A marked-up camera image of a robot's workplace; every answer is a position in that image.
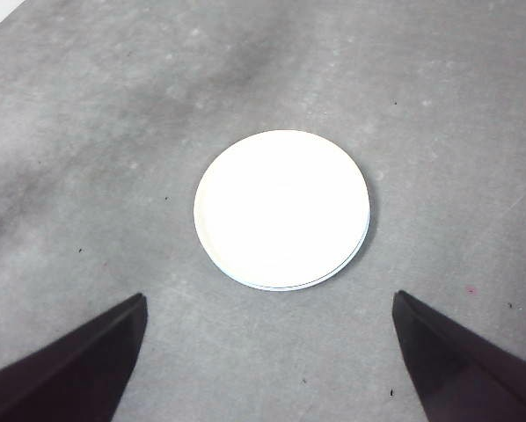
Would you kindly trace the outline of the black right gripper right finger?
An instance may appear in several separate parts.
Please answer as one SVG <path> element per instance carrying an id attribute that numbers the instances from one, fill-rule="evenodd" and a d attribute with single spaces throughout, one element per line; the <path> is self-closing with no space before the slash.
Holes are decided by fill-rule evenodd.
<path id="1" fill-rule="evenodd" d="M 403 290 L 391 314 L 428 420 L 526 421 L 525 360 Z"/>

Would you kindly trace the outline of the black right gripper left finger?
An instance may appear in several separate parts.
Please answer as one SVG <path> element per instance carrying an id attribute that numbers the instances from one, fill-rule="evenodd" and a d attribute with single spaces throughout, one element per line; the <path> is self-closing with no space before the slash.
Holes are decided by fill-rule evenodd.
<path id="1" fill-rule="evenodd" d="M 148 322 L 138 293 L 0 369 L 0 421 L 110 421 Z"/>

